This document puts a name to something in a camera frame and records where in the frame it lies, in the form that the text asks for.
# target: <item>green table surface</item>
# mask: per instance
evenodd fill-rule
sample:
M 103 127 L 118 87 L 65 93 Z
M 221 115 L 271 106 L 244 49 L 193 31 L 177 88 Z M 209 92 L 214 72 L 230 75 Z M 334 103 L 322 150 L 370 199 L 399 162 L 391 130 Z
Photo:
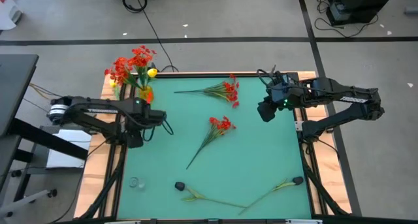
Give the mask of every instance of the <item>green table surface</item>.
M 173 93 L 224 80 L 228 78 L 167 78 L 152 83 L 152 108 L 167 111 L 174 136 L 158 127 L 150 142 L 128 149 L 118 219 L 311 218 L 306 182 L 274 192 L 242 215 L 241 208 L 233 206 L 182 201 L 190 193 L 175 189 L 176 182 L 209 198 L 247 206 L 284 178 L 304 177 L 293 113 L 277 111 L 274 120 L 263 122 L 257 103 L 265 96 L 265 86 L 258 78 L 238 78 L 237 108 L 198 93 Z M 205 147 L 186 170 L 212 116 L 227 116 L 237 128 Z M 129 187 L 132 177 L 144 180 L 145 187 Z

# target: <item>wooden board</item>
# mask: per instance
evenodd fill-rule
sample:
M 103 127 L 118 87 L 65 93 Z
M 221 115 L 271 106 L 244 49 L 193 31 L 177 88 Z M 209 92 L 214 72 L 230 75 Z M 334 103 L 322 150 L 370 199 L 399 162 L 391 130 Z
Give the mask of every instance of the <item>wooden board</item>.
M 301 71 L 298 72 L 299 78 L 301 80 L 307 78 L 315 78 L 315 72 L 313 71 Z M 113 89 L 109 86 L 109 78 L 106 77 L 103 84 L 103 90 L 101 94 L 102 99 L 116 99 L 113 93 Z M 317 108 L 307 108 L 306 113 L 309 120 L 320 120 L 324 117 L 327 117 L 327 111 L 324 106 L 318 106 Z M 297 114 L 298 120 L 301 120 L 300 114 Z M 108 114 L 99 114 L 97 116 L 100 120 L 107 122 L 114 121 L 114 115 Z M 331 146 L 334 146 L 334 140 L 332 134 L 323 133 L 320 137 L 321 140 L 327 142 Z M 89 151 L 94 150 L 100 143 L 104 140 L 102 135 L 95 135 L 92 138 L 91 146 Z M 340 167 L 339 160 L 336 156 L 334 150 L 328 146 L 322 144 L 321 142 L 314 142 L 314 150 L 317 157 L 317 163 L 319 167 L 319 173 L 321 176 L 322 184 L 325 189 L 330 193 L 333 199 L 340 205 L 340 207 L 347 211 L 351 212 L 351 207 L 349 205 L 348 195 L 346 187 L 344 185 L 344 180 L 342 176 L 342 171 Z M 80 187 L 80 192 L 78 194 L 78 200 L 76 204 L 76 209 L 74 217 L 81 216 L 88 207 L 93 203 L 100 190 L 103 188 L 105 180 L 105 171 L 108 161 L 110 145 L 105 144 L 101 146 L 96 152 L 91 154 L 86 162 L 86 168 L 84 170 L 84 175 L 82 178 L 82 183 Z M 114 157 L 114 167 L 119 159 L 119 148 Z M 312 190 L 312 197 L 314 201 L 315 212 L 320 214 L 319 202 L 317 197 L 317 192 L 315 187 L 310 184 Z M 114 196 L 114 186 L 109 192 L 107 201 L 106 201 L 106 211 L 105 215 L 109 216 L 111 214 L 112 203 Z

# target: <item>yellow tulip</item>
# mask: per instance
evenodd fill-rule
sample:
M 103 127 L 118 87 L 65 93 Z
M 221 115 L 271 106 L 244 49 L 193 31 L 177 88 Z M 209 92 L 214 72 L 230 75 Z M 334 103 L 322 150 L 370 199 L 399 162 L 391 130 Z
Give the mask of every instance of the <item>yellow tulip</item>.
M 152 69 L 149 69 L 147 73 L 149 77 L 154 78 L 157 75 L 157 72 L 158 72 L 157 69 L 152 68 Z
M 110 85 L 110 87 L 114 88 L 114 87 L 116 87 L 118 84 L 117 84 L 114 80 L 109 80 L 109 85 Z

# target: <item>wooden table frame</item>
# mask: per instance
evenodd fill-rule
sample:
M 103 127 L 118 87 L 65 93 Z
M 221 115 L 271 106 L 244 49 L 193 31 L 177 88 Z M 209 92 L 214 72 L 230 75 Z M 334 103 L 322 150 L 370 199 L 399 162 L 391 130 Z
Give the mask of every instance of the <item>wooden table frame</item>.
M 254 77 L 255 72 L 180 72 L 180 73 L 161 73 L 158 78 L 210 78 L 210 77 L 225 77 L 230 73 L 235 74 L 237 77 Z M 297 72 L 299 79 L 315 78 L 315 72 Z M 103 91 L 101 94 L 102 99 L 114 99 L 113 89 L 109 85 L 109 78 L 106 77 L 103 84 Z M 120 98 L 133 97 L 131 89 L 127 89 L 123 85 L 120 89 Z M 260 101 L 262 101 L 264 93 L 260 93 Z M 326 110 L 323 106 L 317 108 L 295 110 L 295 120 L 320 120 L 327 117 Z M 122 119 L 121 116 L 100 114 L 98 119 L 111 122 Z M 321 140 L 327 142 L 331 146 L 334 146 L 332 134 L 323 133 L 320 137 Z M 92 138 L 89 151 L 94 150 L 104 140 L 102 135 L 95 135 Z M 95 153 L 91 154 L 86 161 L 84 175 L 82 183 L 80 185 L 80 191 L 78 200 L 76 203 L 76 209 L 74 217 L 81 216 L 88 207 L 93 203 L 96 196 L 103 188 L 103 184 L 107 181 L 114 171 L 119 159 L 124 160 L 126 153 L 120 153 L 121 148 L 117 145 L 104 144 Z M 305 155 L 308 164 L 311 166 L 314 173 L 320 178 L 325 189 L 330 193 L 337 204 L 345 211 L 351 212 L 351 207 L 345 187 L 345 183 L 342 176 L 342 169 L 340 167 L 339 160 L 334 150 L 321 144 L 321 142 L 313 143 L 313 153 Z M 119 204 L 119 196 L 121 188 L 121 176 L 113 184 L 112 189 L 108 192 L 106 202 L 101 204 L 99 211 L 95 214 L 95 217 L 111 217 L 116 218 Z M 331 214 L 329 207 L 323 202 L 319 196 L 316 188 L 311 182 L 309 182 L 308 192 L 310 194 L 310 206 L 311 213 L 314 214 Z

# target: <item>grey floor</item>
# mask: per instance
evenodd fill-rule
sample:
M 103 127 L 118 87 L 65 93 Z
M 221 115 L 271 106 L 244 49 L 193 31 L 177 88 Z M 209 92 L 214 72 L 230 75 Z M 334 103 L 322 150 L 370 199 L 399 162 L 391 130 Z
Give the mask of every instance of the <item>grey floor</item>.
M 312 22 L 322 16 L 315 9 L 316 0 L 305 2 Z M 127 12 L 120 0 L 20 0 L 19 4 L 24 17 L 16 29 L 3 31 L 0 40 L 155 38 L 144 15 Z M 379 21 L 359 36 L 418 36 L 418 17 L 403 14 L 403 8 L 410 5 L 418 5 L 418 0 L 390 0 L 379 13 Z M 308 37 L 298 0 L 152 0 L 146 11 L 161 38 Z M 343 32 L 351 34 L 358 28 L 347 25 Z M 313 31 L 316 37 L 338 37 L 333 31 Z M 98 97 L 104 69 L 135 46 L 0 46 L 0 54 L 38 54 L 33 83 L 62 95 Z M 158 52 L 158 67 L 169 64 L 158 45 L 148 46 Z M 317 71 L 309 42 L 183 42 L 164 46 L 181 71 L 254 71 L 274 64 L 281 71 Z M 418 134 L 414 130 L 418 121 L 414 107 L 418 104 L 418 42 L 321 42 L 318 48 L 328 77 L 341 84 L 379 88 L 386 110 L 378 121 L 342 126 L 362 214 L 418 219 Z M 48 108 L 48 102 L 34 91 L 28 90 L 25 98 Z M 335 106 L 337 111 L 347 107 Z M 26 102 L 18 117 L 36 126 L 49 124 L 43 111 Z M 28 150 L 31 145 L 23 143 L 21 147 Z M 13 164 L 14 168 L 23 166 Z M 37 224 L 55 219 L 71 203 L 78 178 L 79 174 L 34 176 L 27 194 L 56 187 L 59 195 L 38 200 L 3 221 Z M 5 202 L 12 199 L 17 183 L 11 179 Z M 71 217 L 72 212 L 63 220 Z

